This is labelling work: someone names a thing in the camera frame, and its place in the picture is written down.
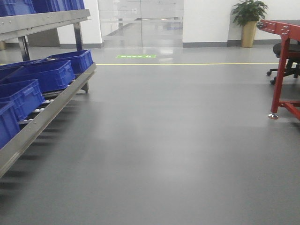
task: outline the stainless steel rack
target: stainless steel rack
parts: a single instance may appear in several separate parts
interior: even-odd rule
[[[30,60],[25,35],[73,24],[77,50],[82,50],[83,42],[80,22],[88,20],[88,16],[90,16],[89,10],[83,9],[0,17],[0,41],[18,38],[23,60]],[[88,92],[88,80],[92,77],[95,69],[96,64],[93,63],[69,87],[60,93],[54,93],[54,96],[56,95],[54,101],[48,104],[42,112],[29,121],[10,142],[0,149],[0,177],[34,142],[78,90],[82,89]]]

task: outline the gray baseboard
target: gray baseboard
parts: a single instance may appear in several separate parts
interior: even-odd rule
[[[281,42],[281,39],[266,39],[266,40],[254,40],[254,45],[275,45]],[[228,40],[227,47],[240,46],[241,40]]]
[[[189,42],[183,43],[184,48],[227,47],[227,42]]]
[[[7,43],[6,42],[6,48],[10,48],[10,47],[19,47],[19,43]]]
[[[280,43],[280,39],[254,40],[254,45],[275,45]],[[183,43],[184,48],[203,48],[203,47],[231,47],[240,46],[241,40],[228,40],[227,42],[190,42]]]
[[[19,47],[19,43],[6,43],[6,47]],[[102,48],[103,43],[83,44],[83,48]],[[71,49],[76,48],[76,44],[60,44],[60,48]]]
[[[76,48],[76,44],[60,44],[60,48]],[[83,48],[102,48],[102,43],[83,44]]]

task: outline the potted plant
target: potted plant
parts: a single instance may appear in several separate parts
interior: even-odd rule
[[[268,6],[259,0],[240,0],[240,3],[232,14],[235,15],[233,22],[242,26],[242,47],[251,48],[254,41],[256,23],[265,19]]]

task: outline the glass door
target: glass door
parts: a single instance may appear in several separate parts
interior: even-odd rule
[[[182,46],[184,0],[98,0],[104,47]]]
[[[141,0],[143,47],[182,46],[183,0]]]

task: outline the adjustable leveling foot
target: adjustable leveling foot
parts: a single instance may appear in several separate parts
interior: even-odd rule
[[[269,114],[268,117],[272,120],[277,120],[279,118],[275,113]]]

